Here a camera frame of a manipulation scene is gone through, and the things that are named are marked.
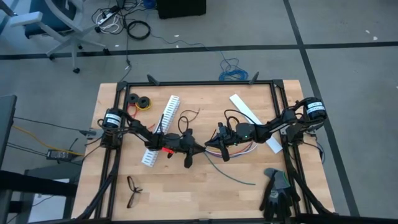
glasses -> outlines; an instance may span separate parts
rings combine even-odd
[[[132,191],[132,195],[130,197],[129,203],[127,204],[127,208],[131,208],[132,203],[134,201],[135,194],[136,193],[141,194],[142,189],[140,189],[139,187],[136,187],[136,185],[134,184],[134,181],[132,180],[132,178],[130,176],[127,176],[127,182],[129,183],[130,190]]]

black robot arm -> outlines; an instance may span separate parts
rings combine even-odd
[[[126,119],[128,126],[120,128],[123,118]],[[162,119],[163,115],[159,123],[160,126],[153,133],[142,125],[139,120],[131,117],[126,111],[118,108],[108,109],[106,110],[104,119],[102,119],[102,123],[98,122],[98,125],[104,129],[101,146],[116,149],[121,146],[121,137],[123,134],[131,133],[141,139],[145,147],[149,150],[167,151],[169,153],[168,158],[171,158],[176,152],[186,154],[184,167],[191,167],[192,156],[204,152],[205,148],[195,142],[195,138],[192,136],[192,129],[185,130],[181,136],[175,133],[164,134],[161,127]]]
[[[303,106],[303,113],[296,113],[296,111]],[[229,160],[228,146],[237,145],[248,141],[257,143],[264,143],[271,138],[272,133],[286,129],[288,136],[293,140],[298,134],[304,131],[310,131],[320,128],[325,119],[327,119],[325,107],[323,103],[314,97],[306,98],[302,101],[297,101],[294,106],[283,110],[280,116],[266,124],[255,124],[251,118],[247,117],[252,123],[240,123],[234,116],[226,117],[226,126],[223,123],[218,123],[218,133],[211,140],[205,143],[206,146],[215,147],[221,151],[224,161]],[[230,119],[237,122],[235,130],[231,128]]]

work glove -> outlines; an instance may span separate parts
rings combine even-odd
[[[260,211],[264,211],[264,218],[268,222],[272,221],[275,214],[278,220],[285,220],[292,215],[290,207],[293,202],[299,202],[300,197],[290,186],[284,171],[268,168],[264,173],[271,180],[264,191]]]

chair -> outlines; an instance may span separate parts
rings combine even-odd
[[[77,48],[83,48],[82,44],[103,48],[105,55],[110,55],[105,45],[83,39],[83,37],[96,27],[82,28],[80,22],[83,19],[83,2],[85,0],[32,0],[30,13],[14,16],[10,19],[11,27],[25,26],[25,35],[48,34],[60,44],[46,54],[50,60],[54,60],[55,52],[72,47],[73,72],[79,73],[76,66]]]

chair wheel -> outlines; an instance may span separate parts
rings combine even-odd
[[[111,55],[111,52],[109,52],[108,49],[104,49],[103,52],[104,52],[105,55]]]

